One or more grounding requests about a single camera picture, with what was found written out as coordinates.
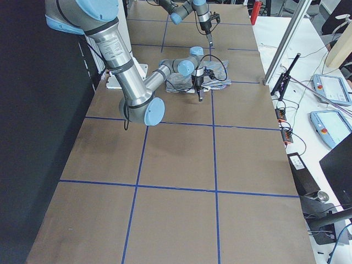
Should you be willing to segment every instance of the black wall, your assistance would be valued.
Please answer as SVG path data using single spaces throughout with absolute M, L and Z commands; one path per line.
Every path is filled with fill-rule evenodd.
M 94 95 L 44 0 L 0 1 L 0 263 L 24 263 Z M 84 43 L 93 82 L 98 76 Z

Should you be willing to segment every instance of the table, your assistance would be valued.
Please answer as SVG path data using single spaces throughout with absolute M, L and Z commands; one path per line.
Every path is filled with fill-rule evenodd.
M 270 48 L 272 48 L 273 51 L 276 50 L 275 47 L 278 47 L 281 38 L 289 24 L 289 21 L 290 18 L 258 17 L 256 25 L 254 26 L 254 33 L 256 36 L 257 44 L 263 47 L 261 59 L 264 68 L 268 67 L 274 54 L 273 52 L 271 52 Z M 324 44 L 309 19 L 303 19 L 299 30 L 292 39 L 292 42 L 287 51 L 286 59 L 283 60 L 283 64 L 287 67 L 290 62 L 292 62 L 291 58 L 294 58 L 298 52 L 300 52 L 301 56 L 304 57 L 307 54 L 315 52 L 322 47 L 324 47 Z M 310 80 L 315 69 L 317 69 L 315 73 L 321 74 L 323 69 L 322 58 L 325 56 L 326 53 L 327 49 L 323 48 L 320 51 L 306 58 L 299 59 L 296 63 L 296 66 L 291 71 L 291 76 L 296 78 L 297 80 L 303 81 Z M 329 75 L 343 77 L 339 70 L 333 70 L 334 69 L 324 67 L 324 73 L 332 71 L 331 73 L 329 73 Z M 281 72 L 283 72 L 283 68 L 277 70 L 273 80 L 269 83 L 270 90 L 273 89 Z M 294 132 L 297 135 L 301 136 L 307 144 L 307 150 L 301 157 L 302 160 L 306 164 L 307 168 L 309 169 L 310 173 L 314 177 L 319 187 L 323 191 L 327 192 L 330 196 L 329 202 L 338 205 L 339 202 L 336 199 L 333 191 L 331 190 L 331 187 L 328 184 L 325 176 L 323 175 L 323 172 L 319 165 L 319 160 L 321 160 L 330 151 L 330 149 L 319 138 L 315 131 L 315 128 L 309 120 L 310 112 L 333 108 L 326 104 L 319 103 L 317 98 L 311 92 L 306 91 L 304 96 L 303 92 L 304 88 L 302 86 L 292 82 L 290 83 L 284 98 L 292 100 L 294 102 L 299 102 L 301 100 L 301 102 L 299 110 L 295 117 L 295 122 L 293 120 L 295 111 L 289 111 L 287 113 L 287 119 L 289 123 L 294 124 Z M 294 103 L 288 101 L 286 103 L 287 106 L 296 107 L 296 104 Z M 297 137 L 294 137 L 294 144 L 288 145 L 287 153 L 302 153 L 303 149 L 303 143 Z M 326 263 L 327 255 L 332 251 L 333 245 L 329 244 L 319 246 L 315 243 L 313 238 L 311 238 L 311 243 L 317 263 Z M 343 264 L 346 263 L 348 259 L 351 260 L 351 249 L 351 246 L 339 247 L 335 252 L 333 263 Z M 318 251 L 324 252 L 324 255 L 318 254 Z
M 28 263 L 314 263 L 260 55 L 242 5 L 211 5 L 214 48 L 189 16 L 173 25 L 137 2 L 128 26 L 149 69 L 189 47 L 229 60 L 230 87 L 156 95 L 163 122 L 118 115 L 122 92 L 97 89 Z

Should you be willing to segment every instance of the sticker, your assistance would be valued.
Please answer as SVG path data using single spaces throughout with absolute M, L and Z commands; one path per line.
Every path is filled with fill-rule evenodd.
M 97 43 L 101 54 L 107 61 L 116 59 L 117 56 L 123 53 L 123 47 L 119 39 L 113 37 L 110 40 Z
M 290 159 L 293 163 L 293 166 L 295 166 L 296 170 L 299 170 L 299 169 L 304 169 L 304 165 L 301 161 L 301 159 L 296 155 L 296 156 L 290 156 Z

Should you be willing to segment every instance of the blue cable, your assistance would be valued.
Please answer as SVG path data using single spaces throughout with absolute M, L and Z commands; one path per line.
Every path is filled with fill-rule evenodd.
M 335 252 L 335 249 L 336 249 L 336 247 L 337 247 L 337 244 L 339 243 L 340 237 L 342 236 L 343 232 L 347 229 L 347 227 L 349 227 L 350 225 L 352 225 L 352 223 L 346 225 L 346 226 L 341 230 L 339 236 L 337 237 L 337 240 L 336 240 L 334 249 L 333 249 L 332 252 L 330 253 L 330 258 L 328 259 L 328 264 L 331 263 L 332 256 L 334 255 L 334 252 Z

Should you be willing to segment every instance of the light blue cap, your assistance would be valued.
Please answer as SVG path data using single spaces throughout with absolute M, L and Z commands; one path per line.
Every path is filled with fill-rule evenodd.
M 74 27 L 74 26 L 62 23 L 60 21 L 57 21 L 55 19 L 48 17 L 47 15 L 45 15 L 45 18 L 46 18 L 46 24 L 49 26 L 49 28 L 66 32 L 66 33 L 84 35 L 84 31 L 78 27 Z
M 111 21 L 117 17 L 119 3 L 116 0 L 76 0 L 78 6 L 98 21 Z
M 165 104 L 159 97 L 155 97 L 148 105 L 144 114 L 144 123 L 146 125 L 157 125 L 163 119 L 165 113 Z
M 193 4 L 196 6 L 201 6 L 206 3 L 206 0 L 193 0 Z
M 178 64 L 177 70 L 183 76 L 188 76 L 194 71 L 194 65 L 190 60 L 184 59 Z
M 202 47 L 195 46 L 195 47 L 192 47 L 192 48 L 189 49 L 189 54 L 203 56 L 204 55 L 204 51 L 203 51 Z
M 182 18 L 181 18 L 178 14 L 176 14 L 176 13 L 172 13 L 172 14 L 170 15 L 170 18 L 171 18 L 171 21 L 172 21 L 175 25 L 180 24 L 181 21 L 182 21 Z

